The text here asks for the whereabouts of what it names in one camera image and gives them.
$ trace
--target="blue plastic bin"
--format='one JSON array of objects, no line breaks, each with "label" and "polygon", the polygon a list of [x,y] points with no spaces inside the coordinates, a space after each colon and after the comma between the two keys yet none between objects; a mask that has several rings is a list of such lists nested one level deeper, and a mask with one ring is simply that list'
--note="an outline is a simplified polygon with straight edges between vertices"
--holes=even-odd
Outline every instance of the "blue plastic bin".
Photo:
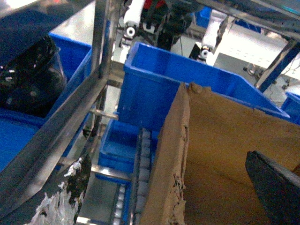
[{"label": "blue plastic bin", "polygon": [[198,26],[207,28],[210,22],[210,12],[211,8],[205,6],[200,12],[195,13]]},{"label": "blue plastic bin", "polygon": [[139,128],[110,120],[101,140],[98,164],[132,173]]},{"label": "blue plastic bin", "polygon": [[158,131],[180,82],[211,87],[233,101],[280,118],[289,115],[243,77],[142,43],[135,43],[124,66],[119,121]]},{"label": "blue plastic bin", "polygon": [[68,84],[46,118],[0,108],[0,172],[19,153],[48,118],[90,74],[91,46],[50,34],[60,48],[60,59]]},{"label": "blue plastic bin", "polygon": [[287,99],[282,104],[281,109],[290,115],[288,119],[292,123],[300,125],[300,96],[287,92]]}]

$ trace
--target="floor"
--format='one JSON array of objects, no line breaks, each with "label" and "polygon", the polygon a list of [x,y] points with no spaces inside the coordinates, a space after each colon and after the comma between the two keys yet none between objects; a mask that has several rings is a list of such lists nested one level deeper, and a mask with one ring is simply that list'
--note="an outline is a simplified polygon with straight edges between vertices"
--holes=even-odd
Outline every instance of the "floor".
[{"label": "floor", "polygon": [[[68,21],[65,21],[52,32],[91,45],[94,23],[94,7],[95,3],[89,4],[86,8],[71,17]],[[118,33],[117,43],[119,43],[120,38],[121,33]],[[193,46],[194,41],[192,39],[182,37],[181,41],[178,41],[177,44],[172,47],[172,52],[188,57]],[[118,45],[116,45],[113,60],[118,61],[120,59],[120,51],[121,49],[118,47]],[[255,78],[243,71],[243,67],[247,66],[247,64],[248,63],[245,61],[237,60],[233,57],[220,54],[215,66],[237,73],[247,79],[250,83],[254,84]],[[277,83],[271,85],[271,87],[269,87],[264,94],[274,101],[275,104],[281,105],[286,98],[285,92],[281,88],[284,84],[284,79],[278,79]],[[106,111],[112,113],[115,110],[119,94],[119,89],[112,87],[109,88],[105,105]],[[85,138],[83,135],[79,136],[68,157],[75,157],[83,148],[84,141]],[[93,163],[96,164],[97,161],[98,159],[95,157],[93,159]],[[77,224],[88,224],[87,222],[84,222],[86,221],[84,218],[90,218],[92,220],[104,222],[99,222],[99,224],[108,224],[110,222],[111,214],[113,213],[112,209],[116,188],[117,185],[115,183],[99,180],[92,175],[85,198],[85,204],[83,204],[79,215],[81,217],[81,223]]]}]

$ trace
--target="metal rod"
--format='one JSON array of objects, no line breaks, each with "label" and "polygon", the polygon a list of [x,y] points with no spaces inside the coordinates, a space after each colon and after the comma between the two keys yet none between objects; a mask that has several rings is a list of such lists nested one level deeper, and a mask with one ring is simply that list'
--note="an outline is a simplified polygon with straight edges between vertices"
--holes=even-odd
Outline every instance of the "metal rod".
[{"label": "metal rod", "polygon": [[98,116],[104,116],[104,117],[107,117],[107,118],[110,118],[110,119],[113,119],[113,120],[118,120],[119,119],[118,115],[113,114],[113,113],[104,112],[104,111],[99,110],[99,109],[90,109],[90,113],[93,113],[93,114],[98,115]]},{"label": "metal rod", "polygon": [[116,178],[119,180],[131,181],[132,179],[132,175],[130,173],[121,172],[119,170],[114,170],[112,168],[100,165],[92,165],[91,171],[105,177]]},{"label": "metal rod", "polygon": [[92,65],[91,65],[92,71],[96,69],[101,62],[104,35],[105,35],[105,26],[106,26],[105,13],[107,12],[108,8],[109,8],[108,0],[96,0],[93,44],[92,44]]},{"label": "metal rod", "polygon": [[47,181],[90,107],[105,88],[120,13],[108,0],[103,60],[0,173],[0,218],[37,193]]},{"label": "metal rod", "polygon": [[[74,161],[75,160],[73,160],[73,159],[61,157],[58,162],[58,165],[71,165],[72,163],[74,163]],[[130,174],[130,173],[121,172],[119,170],[114,170],[109,167],[104,167],[104,166],[95,165],[95,164],[92,164],[91,171],[93,173],[96,173],[96,174],[99,174],[99,175],[102,175],[105,177],[116,178],[119,180],[131,181],[131,179],[132,179],[132,174]]]},{"label": "metal rod", "polygon": [[293,39],[290,40],[271,65],[264,71],[261,78],[256,82],[255,87],[261,92],[266,91],[299,52],[300,42]]}]

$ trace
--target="torn plastic wrap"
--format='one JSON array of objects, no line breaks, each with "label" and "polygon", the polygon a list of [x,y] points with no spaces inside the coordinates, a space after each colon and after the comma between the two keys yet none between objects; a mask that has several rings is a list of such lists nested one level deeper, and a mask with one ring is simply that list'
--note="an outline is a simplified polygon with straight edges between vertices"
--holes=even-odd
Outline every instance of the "torn plastic wrap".
[{"label": "torn plastic wrap", "polygon": [[89,155],[49,178],[42,190],[0,220],[1,225],[73,225],[90,178]]}]

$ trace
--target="torn cardboard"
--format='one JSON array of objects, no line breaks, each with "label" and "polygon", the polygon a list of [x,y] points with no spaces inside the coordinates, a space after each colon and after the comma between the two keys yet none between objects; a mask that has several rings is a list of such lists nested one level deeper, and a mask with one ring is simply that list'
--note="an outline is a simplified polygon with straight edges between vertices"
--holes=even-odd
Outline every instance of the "torn cardboard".
[{"label": "torn cardboard", "polygon": [[[189,140],[183,141],[183,128]],[[186,90],[182,84],[160,133],[140,224],[183,224],[185,200],[188,225],[268,224],[244,166],[247,152],[257,150],[293,171],[300,162],[299,136],[300,126],[235,103],[210,88],[192,83]],[[178,174],[186,185],[184,199],[174,188]],[[174,215],[180,222],[171,220]]]},{"label": "torn cardboard", "polygon": [[184,84],[172,103],[159,134],[150,190],[140,221],[141,225],[184,225],[183,188],[188,150],[188,93]]}]

